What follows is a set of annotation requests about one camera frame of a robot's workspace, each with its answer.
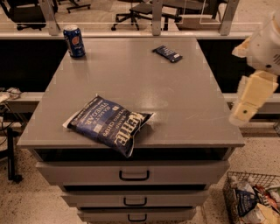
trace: floor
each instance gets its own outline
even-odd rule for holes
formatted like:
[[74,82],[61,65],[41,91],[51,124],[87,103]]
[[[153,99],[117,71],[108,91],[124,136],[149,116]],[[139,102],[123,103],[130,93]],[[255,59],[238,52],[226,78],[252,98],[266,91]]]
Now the floor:
[[[56,14],[58,22],[62,25],[67,23],[84,25],[84,32],[92,31],[92,29],[94,31],[110,31],[116,11],[123,12],[123,9],[127,10],[130,7],[130,4],[116,4],[116,1],[113,0],[93,0],[91,10],[73,10],[68,14],[66,10],[63,10],[63,7],[66,7],[65,4],[67,3],[62,3],[59,12]],[[234,17],[233,30],[254,30],[262,19],[276,8],[279,8],[278,0],[241,0]],[[2,11],[0,11],[0,21],[0,33],[16,32],[14,24],[6,19]],[[150,29],[148,24],[142,24],[141,27],[145,30]],[[130,24],[122,24],[119,29],[126,31],[132,28]],[[230,171],[279,175],[280,137],[272,126],[273,122],[258,122],[250,123],[247,127],[241,129],[245,146],[237,148],[230,157]],[[0,143],[3,140],[4,136],[0,133]],[[5,149],[5,145],[0,147],[0,150]],[[24,180],[19,184],[10,182],[7,179],[7,161],[6,159],[0,160],[0,223],[83,223],[78,218],[76,209],[69,208],[60,198],[61,190],[57,186],[50,186],[36,170],[36,159],[32,154],[28,150],[19,149],[15,150],[15,154],[17,173],[23,175]],[[218,184],[210,187],[209,198],[203,206],[198,207],[192,220],[183,221],[179,224],[229,223],[222,194],[225,179],[226,175]],[[171,224],[177,222],[153,222],[152,224],[156,223]]]

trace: drawer handle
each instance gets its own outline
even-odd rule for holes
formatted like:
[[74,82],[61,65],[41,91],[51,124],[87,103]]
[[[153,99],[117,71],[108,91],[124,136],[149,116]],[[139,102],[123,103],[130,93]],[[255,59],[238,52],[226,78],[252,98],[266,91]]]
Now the drawer handle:
[[131,218],[130,218],[130,214],[128,214],[128,220],[129,221],[134,221],[134,222],[141,222],[141,221],[146,221],[147,220],[147,214],[145,214],[145,217],[142,219],[142,220],[132,220]]
[[150,177],[150,172],[147,171],[146,177],[144,178],[124,178],[123,177],[123,172],[119,171],[119,178],[123,181],[145,181]]
[[143,207],[147,204],[147,198],[145,197],[144,200],[143,200],[143,203],[142,204],[128,204],[126,202],[126,198],[123,198],[123,204],[126,206],[126,207]]

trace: drawer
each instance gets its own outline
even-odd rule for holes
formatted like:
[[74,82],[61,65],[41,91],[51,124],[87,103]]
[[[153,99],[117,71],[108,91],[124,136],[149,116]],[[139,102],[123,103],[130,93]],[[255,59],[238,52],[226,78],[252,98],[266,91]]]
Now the drawer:
[[214,184],[229,167],[228,161],[101,161],[38,162],[51,185],[185,185]]
[[196,207],[208,191],[92,191],[63,192],[70,207]]
[[90,209],[80,210],[82,221],[186,221],[193,218],[195,208],[162,208],[162,209]]

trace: cabinet top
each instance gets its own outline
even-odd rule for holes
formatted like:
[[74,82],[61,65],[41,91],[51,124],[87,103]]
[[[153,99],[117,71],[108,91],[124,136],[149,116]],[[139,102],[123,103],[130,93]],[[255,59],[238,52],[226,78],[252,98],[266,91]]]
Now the cabinet top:
[[[21,148],[107,148],[62,127],[96,95],[130,111],[154,114],[136,135],[137,148],[243,146],[195,38],[83,41],[86,56],[73,59],[66,53],[19,139]],[[152,52],[159,46],[183,59],[171,63]]]

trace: gray cabinet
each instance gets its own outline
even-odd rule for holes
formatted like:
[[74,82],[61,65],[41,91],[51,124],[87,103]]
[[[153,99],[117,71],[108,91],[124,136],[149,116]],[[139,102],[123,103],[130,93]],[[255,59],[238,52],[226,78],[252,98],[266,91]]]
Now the gray cabinet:
[[[84,45],[86,57],[65,55],[17,145],[83,221],[191,219],[244,145],[197,40],[84,38]],[[152,52],[162,45],[183,59]],[[62,127],[96,95],[153,113],[130,158]]]

